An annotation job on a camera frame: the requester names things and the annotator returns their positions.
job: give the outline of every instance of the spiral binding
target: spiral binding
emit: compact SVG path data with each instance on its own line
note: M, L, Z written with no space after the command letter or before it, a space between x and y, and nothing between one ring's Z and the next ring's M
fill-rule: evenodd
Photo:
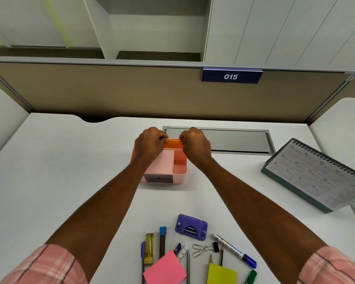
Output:
M305 143L300 142L298 139L292 138L291 141L293 140L294 144L297 144L299 147L303 147L304 149L308 150L311 153L314 153L314 155L318 155L320 158L326 160L327 162L336 165L337 167L339 167L340 169L343 169L344 171L346 171L347 173L350 173L351 175L355 176L355 170L353 170L352 168L344 165L343 163L336 161L334 158L331 158L330 156L318 151L315 148L312 148L308 145L306 145Z

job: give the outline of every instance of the purple hole punch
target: purple hole punch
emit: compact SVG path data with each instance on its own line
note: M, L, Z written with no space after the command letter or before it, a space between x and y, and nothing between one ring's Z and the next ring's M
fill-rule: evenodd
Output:
M208 223L194 217L179 214L175 231L185 236L204 241L208 231Z

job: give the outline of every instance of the hand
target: hand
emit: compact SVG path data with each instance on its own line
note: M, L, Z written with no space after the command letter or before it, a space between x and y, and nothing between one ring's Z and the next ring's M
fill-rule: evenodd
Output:
M183 131L179 139L187 158L200 170L213 160L210 142L202 130L192 127L189 131Z
M168 135L156 127L145 129L135 140L134 158L146 161L150 165L162 152L167 140Z

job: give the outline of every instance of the calendar page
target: calendar page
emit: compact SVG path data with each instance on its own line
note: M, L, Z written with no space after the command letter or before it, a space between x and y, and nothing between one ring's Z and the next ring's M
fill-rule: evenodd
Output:
M331 210L355 202L355 171L295 139L265 168Z

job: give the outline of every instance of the forearm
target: forearm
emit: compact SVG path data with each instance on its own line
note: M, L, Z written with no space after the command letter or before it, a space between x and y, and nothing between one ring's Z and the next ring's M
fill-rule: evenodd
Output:
M211 159L199 167L239 227L282 283L293 283L308 258L326 244L298 219Z
M46 242L71 252L81 264L88 281L121 225L148 166L147 161L134 159L81 205Z

